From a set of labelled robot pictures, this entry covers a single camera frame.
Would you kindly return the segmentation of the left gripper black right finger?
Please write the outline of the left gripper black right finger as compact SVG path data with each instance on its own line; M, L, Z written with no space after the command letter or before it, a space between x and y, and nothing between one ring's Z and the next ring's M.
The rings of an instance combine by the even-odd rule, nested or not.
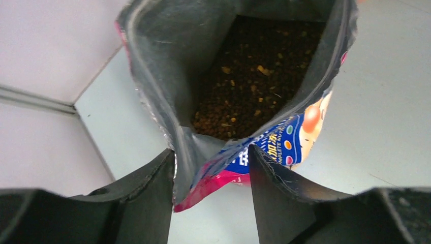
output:
M260 243L430 243L430 188L349 195L276 163L256 145L249 170Z

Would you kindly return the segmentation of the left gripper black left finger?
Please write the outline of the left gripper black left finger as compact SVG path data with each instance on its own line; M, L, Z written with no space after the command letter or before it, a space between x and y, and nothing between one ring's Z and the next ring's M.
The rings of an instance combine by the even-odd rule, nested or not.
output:
M174 152L88 195L1 190L1 243L167 243Z

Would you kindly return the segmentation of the colourful pet food bag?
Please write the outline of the colourful pet food bag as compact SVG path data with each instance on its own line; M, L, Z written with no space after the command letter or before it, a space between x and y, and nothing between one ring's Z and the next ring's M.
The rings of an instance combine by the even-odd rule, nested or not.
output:
M357 35L356 1L130 1L116 24L175 153L173 205L248 185L248 147L289 169L319 137Z

